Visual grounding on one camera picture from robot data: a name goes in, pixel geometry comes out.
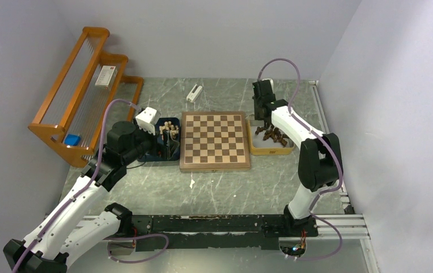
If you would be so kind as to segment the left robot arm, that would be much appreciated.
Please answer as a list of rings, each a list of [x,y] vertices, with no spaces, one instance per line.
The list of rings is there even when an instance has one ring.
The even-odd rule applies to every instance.
[[[13,272],[67,272],[88,250],[106,238],[132,239],[137,229],[132,211],[108,205],[86,226],[76,229],[90,207],[127,174],[127,166],[161,147],[152,123],[120,121],[106,143],[83,168],[75,185],[50,215],[23,240],[12,239],[3,253]]]

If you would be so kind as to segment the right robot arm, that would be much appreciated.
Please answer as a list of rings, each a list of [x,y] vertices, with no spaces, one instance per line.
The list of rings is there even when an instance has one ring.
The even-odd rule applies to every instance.
[[[297,235],[312,218],[321,195],[337,191],[343,182],[340,140],[334,133],[325,134],[300,117],[286,100],[278,100],[270,79],[252,84],[255,119],[273,125],[299,149],[298,177],[301,185],[284,209],[282,228]]]

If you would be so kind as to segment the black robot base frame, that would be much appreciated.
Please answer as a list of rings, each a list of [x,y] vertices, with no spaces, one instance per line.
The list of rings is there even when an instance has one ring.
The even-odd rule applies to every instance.
[[[139,237],[136,251],[152,251],[165,245],[163,238],[146,238],[147,234],[165,234],[169,249],[279,250],[280,240],[317,237],[318,229],[314,217],[302,226],[288,228],[284,214],[133,215],[122,221],[113,237]]]

